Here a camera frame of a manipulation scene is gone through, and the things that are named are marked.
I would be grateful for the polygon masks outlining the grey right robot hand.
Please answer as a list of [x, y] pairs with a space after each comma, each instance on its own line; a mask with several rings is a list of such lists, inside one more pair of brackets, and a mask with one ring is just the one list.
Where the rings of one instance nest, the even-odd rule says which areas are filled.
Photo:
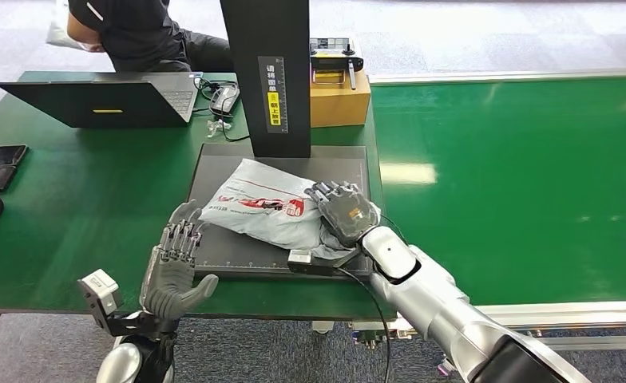
[[346, 248], [356, 247], [367, 232], [380, 224], [380, 210], [356, 184], [318, 182], [304, 193], [326, 220], [327, 230]]

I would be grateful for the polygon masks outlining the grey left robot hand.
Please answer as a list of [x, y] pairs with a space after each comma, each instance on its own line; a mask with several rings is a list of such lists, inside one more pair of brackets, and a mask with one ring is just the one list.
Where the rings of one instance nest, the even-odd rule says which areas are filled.
[[176, 321], [210, 298], [220, 281], [215, 274], [195, 278], [204, 221], [195, 199], [180, 204], [170, 215], [160, 242], [152, 248], [142, 280], [142, 309], [160, 319]]

